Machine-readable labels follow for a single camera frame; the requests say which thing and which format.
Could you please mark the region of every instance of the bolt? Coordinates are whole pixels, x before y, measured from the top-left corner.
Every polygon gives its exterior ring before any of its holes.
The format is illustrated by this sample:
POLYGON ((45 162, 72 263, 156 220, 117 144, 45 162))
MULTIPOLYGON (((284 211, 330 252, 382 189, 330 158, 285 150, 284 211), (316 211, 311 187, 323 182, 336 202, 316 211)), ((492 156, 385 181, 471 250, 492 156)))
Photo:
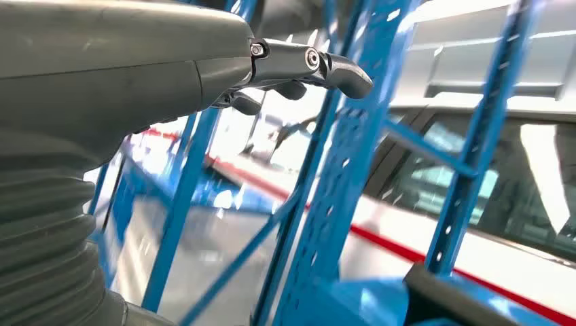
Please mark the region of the bolt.
POLYGON ((317 69, 320 65, 319 54, 315 49, 309 48, 308 51, 306 51, 306 64, 310 69, 317 69))
POLYGON ((264 46, 260 43, 254 43, 250 46, 250 52, 253 56, 262 56, 264 54, 264 46))

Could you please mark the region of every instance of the red stripe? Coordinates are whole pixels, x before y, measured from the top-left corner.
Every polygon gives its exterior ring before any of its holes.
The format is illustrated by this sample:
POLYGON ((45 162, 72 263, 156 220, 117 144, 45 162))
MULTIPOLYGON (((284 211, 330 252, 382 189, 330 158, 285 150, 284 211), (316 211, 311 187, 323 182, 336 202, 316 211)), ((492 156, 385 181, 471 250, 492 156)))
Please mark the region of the red stripe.
POLYGON ((176 139, 178 139, 178 134, 175 133, 170 133, 170 132, 160 132, 156 129, 148 129, 148 130, 144 130, 142 132, 143 134, 148 134, 150 136, 159 136, 165 139, 170 139, 172 141, 175 141, 176 139))
MULTIPOLYGON (((242 170, 240 168, 235 167, 233 164, 229 163, 229 162, 222 162, 220 159, 216 158, 208 158, 209 161, 215 166, 215 168, 217 168, 218 170, 220 170, 220 172, 223 173, 231 173, 233 174, 235 177, 240 177, 242 180, 247 181, 248 183, 253 184, 254 186, 258 187, 258 188, 262 188, 264 191, 266 191, 269 194, 272 194, 273 196, 277 197, 277 198, 281 198, 283 200, 285 200, 286 198, 288 198, 288 196, 290 196, 289 192, 286 192, 285 190, 275 186, 275 184, 273 184, 272 182, 269 182, 267 180, 263 180, 261 178, 259 178, 257 175, 254 175, 248 171, 242 170)), ((306 209, 310 208, 310 203, 306 204, 306 209)), ((408 260, 408 261, 412 261, 412 262, 422 262, 426 259, 426 256, 423 255, 422 253, 419 253, 418 251, 415 251, 411 248, 405 247, 402 244, 399 244, 395 241, 392 241, 391 239, 385 238, 379 234, 375 234, 365 228, 359 227, 357 225, 352 224, 350 227, 350 232, 367 240, 370 241, 371 243, 378 245, 379 247, 386 249, 388 251, 393 252, 394 254, 408 260)), ((573 319, 572 317, 563 314, 561 312, 558 312, 556 310, 552 310, 546 306, 543 306, 541 304, 539 304, 538 302, 534 302, 530 299, 527 299, 525 297, 522 297, 521 295, 518 295, 514 292, 508 291, 506 289, 503 289, 497 285, 494 285, 492 283, 489 283, 481 278, 478 278, 468 272, 465 272, 463 270, 460 270, 458 268, 455 268, 454 271, 462 276, 464 276, 465 278, 468 278, 469 280, 472 280, 504 297, 507 297, 508 299, 517 302, 518 304, 523 305, 524 307, 537 312, 538 314, 550 319, 551 321, 554 321, 560 325, 576 325, 576 319, 573 319)))

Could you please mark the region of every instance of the perforated blue beam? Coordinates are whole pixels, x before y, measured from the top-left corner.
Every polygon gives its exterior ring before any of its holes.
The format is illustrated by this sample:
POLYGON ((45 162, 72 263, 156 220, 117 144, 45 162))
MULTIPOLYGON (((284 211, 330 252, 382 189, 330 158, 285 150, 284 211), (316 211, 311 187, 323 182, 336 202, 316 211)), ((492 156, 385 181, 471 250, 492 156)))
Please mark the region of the perforated blue beam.
POLYGON ((306 319, 313 314, 310 310, 319 308, 307 298, 312 297, 316 284, 332 281, 410 40, 412 23, 405 18, 418 2, 363 1, 346 56, 359 58, 359 65, 374 78, 374 89, 363 101, 346 99, 338 112, 332 146, 294 253, 274 326, 307 325, 306 319))
MULTIPOLYGON (((342 47, 343 54, 345 54, 350 47, 353 38, 353 32, 359 21, 361 13, 368 15, 366 8, 364 8, 364 4, 364 0, 358 1, 354 7, 352 15, 350 16, 349 25, 352 28, 348 29, 348 33, 340 45, 342 47)), ((335 31, 334 29, 330 30, 331 26, 338 25, 336 1, 326 1, 324 6, 324 19, 329 30, 328 37, 330 39, 328 51, 332 52, 338 46, 338 31, 335 31)), ((274 304, 276 292, 278 291, 278 287, 280 285, 281 278, 288 261, 288 256, 294 243, 302 213, 306 207, 306 201, 308 200, 312 182, 316 177, 318 165, 320 164, 320 159, 323 153, 324 144, 326 144, 331 125, 334 122, 334 118, 336 116, 336 105, 338 103, 338 99, 341 96, 342 93, 335 90, 329 90, 326 93, 326 97, 324 98, 324 102, 316 120, 317 127, 310 138, 310 144, 306 150, 306 156, 302 163, 302 167, 300 169, 298 180, 295 186, 295 189, 300 189, 302 194, 294 206, 294 209, 289 212, 289 216, 286 218, 286 220, 283 221, 278 232, 276 248, 272 254, 268 273, 262 285, 262 290, 260 292, 258 302, 256 303, 255 310, 252 314, 252 326, 268 325, 268 317, 274 304)))
POLYGON ((523 0, 509 7, 502 39, 490 64, 484 97, 475 110, 459 161, 475 166, 470 179, 455 173, 428 254, 426 265, 436 274, 451 273, 472 214, 478 192, 498 143, 508 98, 520 74, 540 0, 523 0))

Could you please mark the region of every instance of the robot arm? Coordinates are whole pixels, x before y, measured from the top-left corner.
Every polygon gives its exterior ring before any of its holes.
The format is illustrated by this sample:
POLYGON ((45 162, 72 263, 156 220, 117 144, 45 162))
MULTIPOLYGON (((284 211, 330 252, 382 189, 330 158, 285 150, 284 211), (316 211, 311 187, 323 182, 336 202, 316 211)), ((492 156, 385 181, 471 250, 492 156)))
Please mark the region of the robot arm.
POLYGON ((13 144, 0 155, 72 155, 82 170, 127 134, 213 103, 256 114, 245 87, 292 99, 302 83, 355 98, 372 87, 343 57, 255 39, 234 14, 175 3, 0 0, 0 44, 0 125, 15 126, 0 130, 13 144))
POLYGON ((345 58, 172 3, 0 0, 0 45, 2 325, 171 325, 106 290, 86 241, 94 188, 82 175, 127 134, 214 102, 257 113, 245 87, 372 87, 345 58))

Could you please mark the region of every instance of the car window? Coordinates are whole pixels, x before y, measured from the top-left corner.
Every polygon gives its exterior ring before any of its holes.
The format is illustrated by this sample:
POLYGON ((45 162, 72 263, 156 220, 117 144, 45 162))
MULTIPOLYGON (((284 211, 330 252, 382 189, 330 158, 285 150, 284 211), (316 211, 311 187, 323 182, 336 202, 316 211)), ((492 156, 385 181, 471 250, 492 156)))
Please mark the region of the car window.
MULTIPOLYGON (((468 117, 437 115, 424 138, 457 156, 468 117)), ((508 119, 469 225, 479 231, 576 261, 576 128, 508 119)), ((407 154, 384 184, 382 200, 438 218, 453 170, 407 154)))

